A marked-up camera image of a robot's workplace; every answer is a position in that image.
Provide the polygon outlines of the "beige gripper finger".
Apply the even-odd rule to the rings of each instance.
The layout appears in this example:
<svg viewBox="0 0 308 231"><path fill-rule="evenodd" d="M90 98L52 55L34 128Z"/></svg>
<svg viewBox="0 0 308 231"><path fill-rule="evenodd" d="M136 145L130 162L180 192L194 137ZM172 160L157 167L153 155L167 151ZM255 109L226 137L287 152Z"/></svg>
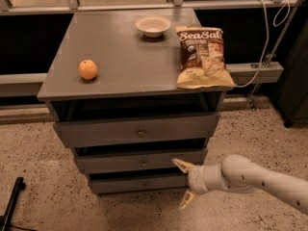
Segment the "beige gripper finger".
<svg viewBox="0 0 308 231"><path fill-rule="evenodd" d="M189 173L190 170L194 167L194 164L183 161L181 159L176 159L173 158L172 159L173 163L179 167L179 169L183 172L183 173Z"/></svg>
<svg viewBox="0 0 308 231"><path fill-rule="evenodd" d="M191 190L186 190L183 199L179 205L180 210L184 210L197 198L197 194Z"/></svg>

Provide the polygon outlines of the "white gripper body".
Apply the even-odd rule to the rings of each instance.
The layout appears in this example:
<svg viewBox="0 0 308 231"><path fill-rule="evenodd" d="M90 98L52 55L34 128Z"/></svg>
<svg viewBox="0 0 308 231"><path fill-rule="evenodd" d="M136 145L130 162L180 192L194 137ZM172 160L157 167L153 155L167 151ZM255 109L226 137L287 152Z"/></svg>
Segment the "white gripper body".
<svg viewBox="0 0 308 231"><path fill-rule="evenodd" d="M189 172L189 185L197 194L204 194L220 189L220 165L195 166Z"/></svg>

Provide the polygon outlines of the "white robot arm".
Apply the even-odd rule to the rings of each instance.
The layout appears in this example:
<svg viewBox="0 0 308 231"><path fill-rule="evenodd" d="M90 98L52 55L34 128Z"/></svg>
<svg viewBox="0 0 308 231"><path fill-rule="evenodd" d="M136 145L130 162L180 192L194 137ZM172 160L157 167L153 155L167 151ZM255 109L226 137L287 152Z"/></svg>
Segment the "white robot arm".
<svg viewBox="0 0 308 231"><path fill-rule="evenodd" d="M194 165L173 158L173 163L187 175L189 188L185 191L180 209L205 193L255 193L262 190L308 214L308 182L290 175L261 167L241 155L229 155L219 164Z"/></svg>

